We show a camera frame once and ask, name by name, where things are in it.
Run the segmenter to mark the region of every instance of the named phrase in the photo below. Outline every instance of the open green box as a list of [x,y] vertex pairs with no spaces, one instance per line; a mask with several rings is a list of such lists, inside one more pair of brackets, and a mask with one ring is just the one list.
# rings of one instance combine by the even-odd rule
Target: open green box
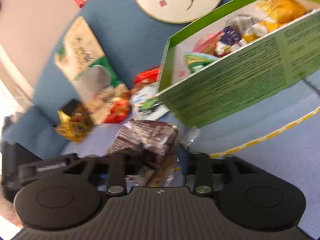
[[[320,8],[320,0],[297,1]],[[229,18],[252,14],[256,2],[232,0],[168,39],[158,96],[185,125],[215,122],[320,69],[320,9],[315,9],[197,73],[183,70],[183,53],[199,38],[221,30]]]

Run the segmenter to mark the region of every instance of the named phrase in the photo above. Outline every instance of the yellow strip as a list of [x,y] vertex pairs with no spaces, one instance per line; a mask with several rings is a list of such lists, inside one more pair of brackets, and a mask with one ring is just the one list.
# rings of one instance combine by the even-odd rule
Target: yellow strip
[[313,115],[315,115],[318,112],[320,112],[320,106],[318,106],[315,110],[311,111],[310,113],[306,114],[305,116],[299,118],[298,120],[295,120],[295,121],[293,121],[293,122],[291,122],[291,123],[279,128],[278,130],[273,131],[272,133],[269,133],[269,134],[267,134],[267,135],[265,135],[263,137],[254,139],[254,140],[252,140],[250,142],[244,143],[242,145],[239,145],[237,147],[234,147],[234,148],[229,149],[229,150],[224,151],[224,152],[211,153],[209,156],[210,156],[210,158],[216,158],[216,157],[224,156],[224,155],[227,155],[227,154],[232,154],[232,153],[235,153],[235,152],[237,152],[239,150],[242,150],[243,148],[246,148],[248,146],[251,146],[251,145],[257,144],[259,142],[265,141],[267,139],[270,139],[270,138],[272,138],[274,136],[277,136],[278,134],[280,134],[280,133],[282,133],[282,132],[284,132],[284,131],[286,131],[286,130],[294,127],[294,126],[296,126],[298,123],[303,122],[304,120],[312,117]]

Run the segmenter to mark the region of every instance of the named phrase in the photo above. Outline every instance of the blue sofa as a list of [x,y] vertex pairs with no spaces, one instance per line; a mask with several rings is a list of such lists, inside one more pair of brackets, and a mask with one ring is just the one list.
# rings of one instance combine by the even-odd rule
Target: blue sofa
[[[116,74],[129,88],[137,73],[161,62],[168,37],[186,26],[148,17],[135,0],[89,0],[80,15],[96,35]],[[59,122],[57,110],[71,98],[78,98],[53,61],[62,37],[63,33],[39,78],[33,97],[34,107],[3,135],[4,140],[18,142],[42,159],[68,153],[65,150],[68,142],[55,134],[53,127]],[[320,85],[320,72],[312,74],[310,79]],[[275,127],[279,128],[319,105],[319,95],[303,81],[298,82],[254,106],[203,127],[193,148],[211,153],[235,147],[241,141],[268,134]],[[176,124],[180,130],[185,129],[170,113],[161,120]],[[293,183],[303,191],[308,206],[300,228],[314,239],[320,237],[320,227],[316,223],[320,221],[320,157],[316,154],[320,146],[319,123],[320,117],[316,115],[271,140],[237,153],[244,160]],[[119,125],[115,125],[110,129],[118,128]],[[112,141],[113,136],[109,136],[108,140]]]

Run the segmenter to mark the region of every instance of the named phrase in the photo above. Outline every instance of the floor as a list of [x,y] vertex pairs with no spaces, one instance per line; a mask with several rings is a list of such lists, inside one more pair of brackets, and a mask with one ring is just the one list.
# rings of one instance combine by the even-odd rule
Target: floor
[[32,87],[80,11],[73,0],[0,0],[0,44]]

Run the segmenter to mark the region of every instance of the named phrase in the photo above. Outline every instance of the green box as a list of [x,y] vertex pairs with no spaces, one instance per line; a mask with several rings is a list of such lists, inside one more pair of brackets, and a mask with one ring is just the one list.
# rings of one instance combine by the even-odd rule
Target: green box
[[[221,30],[224,17],[243,13],[243,7],[252,8],[256,1],[232,0],[168,39],[158,96],[185,125],[202,127],[215,122],[320,69],[320,9],[315,9],[179,79],[179,55],[190,52],[183,50],[209,34],[207,29],[216,25],[216,31]],[[307,9],[320,7],[320,0],[299,1]]]

